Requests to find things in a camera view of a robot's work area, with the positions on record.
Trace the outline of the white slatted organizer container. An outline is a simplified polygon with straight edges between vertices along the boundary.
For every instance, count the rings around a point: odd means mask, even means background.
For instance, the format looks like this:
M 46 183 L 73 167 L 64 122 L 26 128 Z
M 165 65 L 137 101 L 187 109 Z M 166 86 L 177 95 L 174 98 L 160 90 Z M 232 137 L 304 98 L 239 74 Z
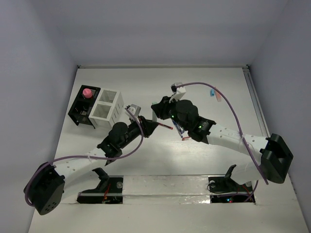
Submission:
M 101 89 L 89 114 L 96 128 L 111 129 L 118 122 L 124 101 L 119 90 Z

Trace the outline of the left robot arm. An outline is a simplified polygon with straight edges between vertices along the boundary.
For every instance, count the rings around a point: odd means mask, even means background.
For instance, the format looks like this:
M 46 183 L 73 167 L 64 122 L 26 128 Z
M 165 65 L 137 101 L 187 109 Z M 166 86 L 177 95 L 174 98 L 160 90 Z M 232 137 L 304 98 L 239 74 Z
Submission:
M 88 154 L 43 163 L 24 188 L 26 200 L 40 215 L 46 215 L 67 195 L 66 186 L 90 171 L 97 174 L 90 182 L 93 189 L 83 193 L 106 195 L 113 185 L 103 167 L 123 157 L 122 149 L 136 138 L 148 138 L 158 125 L 143 116 L 131 120 L 130 125 L 117 122 L 108 136 Z

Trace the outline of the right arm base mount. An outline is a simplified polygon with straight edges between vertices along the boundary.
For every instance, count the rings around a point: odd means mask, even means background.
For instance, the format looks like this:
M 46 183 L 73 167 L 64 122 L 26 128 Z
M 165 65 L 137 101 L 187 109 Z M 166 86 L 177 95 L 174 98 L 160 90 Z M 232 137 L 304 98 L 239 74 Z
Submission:
M 231 179 L 236 165 L 232 165 L 223 176 L 209 176 L 207 190 L 211 203 L 255 203 L 252 184 L 238 184 Z

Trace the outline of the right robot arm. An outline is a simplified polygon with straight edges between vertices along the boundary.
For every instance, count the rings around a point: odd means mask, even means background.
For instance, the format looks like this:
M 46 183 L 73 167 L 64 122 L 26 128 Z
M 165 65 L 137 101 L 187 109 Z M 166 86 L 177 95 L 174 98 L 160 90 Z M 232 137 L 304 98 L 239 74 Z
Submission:
M 278 184 L 285 182 L 294 156 L 280 135 L 273 133 L 270 137 L 254 136 L 223 127 L 199 116 L 198 108 L 190 100 L 175 101 L 164 96 L 151 109 L 161 120 L 170 118 L 196 142 L 250 156 L 250 163 L 234 166 L 230 175 L 224 177 L 224 185 L 228 190 L 235 190 L 241 184 L 260 178 Z

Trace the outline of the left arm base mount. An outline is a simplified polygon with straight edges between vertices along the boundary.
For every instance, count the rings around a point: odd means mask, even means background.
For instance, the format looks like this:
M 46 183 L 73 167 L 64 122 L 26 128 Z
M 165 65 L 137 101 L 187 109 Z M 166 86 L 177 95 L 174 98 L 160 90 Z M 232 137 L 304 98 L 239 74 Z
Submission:
M 99 185 L 95 189 L 82 191 L 78 194 L 79 204 L 122 204 L 123 177 L 110 177 L 105 188 Z

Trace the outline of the blue gel pen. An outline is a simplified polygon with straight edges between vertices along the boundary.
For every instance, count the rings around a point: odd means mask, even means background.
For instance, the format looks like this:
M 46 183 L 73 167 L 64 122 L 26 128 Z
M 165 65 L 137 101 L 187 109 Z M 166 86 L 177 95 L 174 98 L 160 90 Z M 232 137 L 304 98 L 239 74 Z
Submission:
M 175 126 L 175 128 L 176 128 L 176 130 L 177 130 L 179 136 L 180 136 L 181 138 L 183 138 L 183 130 L 180 128 L 180 126 L 179 126 L 174 120 L 172 120 L 172 123 L 173 123 L 173 125 Z

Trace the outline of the green highlighter marker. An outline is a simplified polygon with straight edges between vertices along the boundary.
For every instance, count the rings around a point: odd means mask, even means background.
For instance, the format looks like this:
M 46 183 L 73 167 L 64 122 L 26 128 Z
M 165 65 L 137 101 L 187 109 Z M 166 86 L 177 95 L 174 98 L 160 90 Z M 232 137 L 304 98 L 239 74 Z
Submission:
M 152 121 L 157 122 L 157 116 L 154 111 L 152 112 Z

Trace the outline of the black organizer container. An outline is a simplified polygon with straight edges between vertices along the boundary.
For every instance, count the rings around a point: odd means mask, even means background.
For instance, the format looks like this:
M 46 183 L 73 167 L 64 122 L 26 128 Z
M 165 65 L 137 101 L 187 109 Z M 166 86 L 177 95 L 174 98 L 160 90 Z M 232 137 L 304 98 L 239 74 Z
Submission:
M 82 91 L 85 88 L 89 88 L 92 90 L 93 98 L 85 99 Z M 90 112 L 95 104 L 95 100 L 97 99 L 99 92 L 99 87 L 89 86 L 89 85 L 81 85 L 73 104 L 68 112 L 68 116 L 72 119 L 76 126 L 79 124 L 90 125 L 95 128 L 94 124 L 91 122 L 89 116 Z

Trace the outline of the dark red ink pen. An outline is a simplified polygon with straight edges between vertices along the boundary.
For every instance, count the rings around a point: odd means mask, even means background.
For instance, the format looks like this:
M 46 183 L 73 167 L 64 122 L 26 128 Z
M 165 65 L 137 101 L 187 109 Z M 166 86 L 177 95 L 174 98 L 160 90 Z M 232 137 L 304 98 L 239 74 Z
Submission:
M 161 126 L 161 127 L 166 128 L 166 129 L 173 130 L 173 127 L 171 127 L 171 126 L 168 126 L 168 125 L 165 125 L 165 124 L 162 124 L 162 123 L 158 123 L 158 125 Z

